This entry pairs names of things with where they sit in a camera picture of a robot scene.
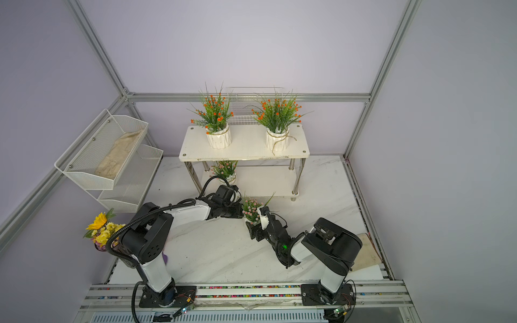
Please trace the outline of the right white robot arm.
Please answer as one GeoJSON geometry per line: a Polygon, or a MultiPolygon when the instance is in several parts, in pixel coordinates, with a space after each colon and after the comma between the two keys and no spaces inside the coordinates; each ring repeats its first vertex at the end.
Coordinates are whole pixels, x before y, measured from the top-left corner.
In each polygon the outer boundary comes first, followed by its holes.
{"type": "Polygon", "coordinates": [[[300,286],[302,304],[354,306],[355,287],[346,281],[346,277],[362,249],[361,239],[322,217],[310,231],[304,231],[292,238],[278,217],[268,207],[262,207],[259,210],[259,220],[246,222],[246,227],[252,240],[269,242],[278,261],[287,269],[301,264],[311,256],[323,263],[324,272],[318,283],[300,286]]]}

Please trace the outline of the pink flower pot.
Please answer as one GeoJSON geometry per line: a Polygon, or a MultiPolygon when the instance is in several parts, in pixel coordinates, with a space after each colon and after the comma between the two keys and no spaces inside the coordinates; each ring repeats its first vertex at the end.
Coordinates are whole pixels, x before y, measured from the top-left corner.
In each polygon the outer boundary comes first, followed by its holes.
{"type": "Polygon", "coordinates": [[[236,184],[236,167],[238,161],[224,160],[216,161],[211,168],[212,176],[221,176],[230,184],[236,184]]]}
{"type": "Polygon", "coordinates": [[[261,223],[260,220],[260,208],[267,206],[272,198],[275,196],[273,194],[265,203],[257,200],[256,198],[252,198],[249,196],[244,196],[244,200],[242,203],[242,215],[243,218],[252,225],[257,225],[261,223]]]}

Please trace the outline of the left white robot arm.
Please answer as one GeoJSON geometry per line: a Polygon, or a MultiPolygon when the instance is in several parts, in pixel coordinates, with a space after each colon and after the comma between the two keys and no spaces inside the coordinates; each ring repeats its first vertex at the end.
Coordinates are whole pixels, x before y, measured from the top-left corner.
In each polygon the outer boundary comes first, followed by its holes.
{"type": "Polygon", "coordinates": [[[196,289],[180,292],[166,267],[164,249],[171,229],[192,222],[215,218],[240,219],[242,195],[235,184],[227,180],[218,189],[205,194],[214,176],[207,180],[199,196],[176,204],[159,207],[154,203],[141,206],[133,219],[117,230],[106,242],[106,251],[132,265],[143,285],[142,306],[177,307],[193,301],[196,289]]]}

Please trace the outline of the orange flower pot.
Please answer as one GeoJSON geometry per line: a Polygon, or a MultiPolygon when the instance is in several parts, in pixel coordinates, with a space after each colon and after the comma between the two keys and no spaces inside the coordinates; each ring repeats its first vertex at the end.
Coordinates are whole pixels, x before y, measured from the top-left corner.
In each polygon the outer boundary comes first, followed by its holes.
{"type": "Polygon", "coordinates": [[[213,149],[225,149],[232,143],[229,121],[234,113],[230,110],[230,95],[225,95],[222,89],[223,86],[212,94],[205,87],[205,91],[199,93],[203,108],[192,110],[199,119],[191,119],[191,124],[204,130],[208,144],[213,149]]]}
{"type": "Polygon", "coordinates": [[[275,156],[285,151],[289,141],[297,139],[290,135],[289,127],[294,123],[301,123],[301,105],[297,102],[298,95],[293,92],[281,94],[275,92],[268,96],[258,96],[258,105],[251,105],[254,120],[266,129],[266,146],[275,156]]]}

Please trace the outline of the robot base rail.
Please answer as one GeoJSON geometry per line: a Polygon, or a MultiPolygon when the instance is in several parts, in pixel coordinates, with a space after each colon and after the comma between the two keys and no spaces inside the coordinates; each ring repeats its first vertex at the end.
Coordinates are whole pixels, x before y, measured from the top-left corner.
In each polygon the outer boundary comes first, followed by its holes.
{"type": "Polygon", "coordinates": [[[420,322],[402,281],[347,280],[334,304],[305,283],[179,284],[163,308],[141,285],[93,285],[75,322],[420,322]]]}

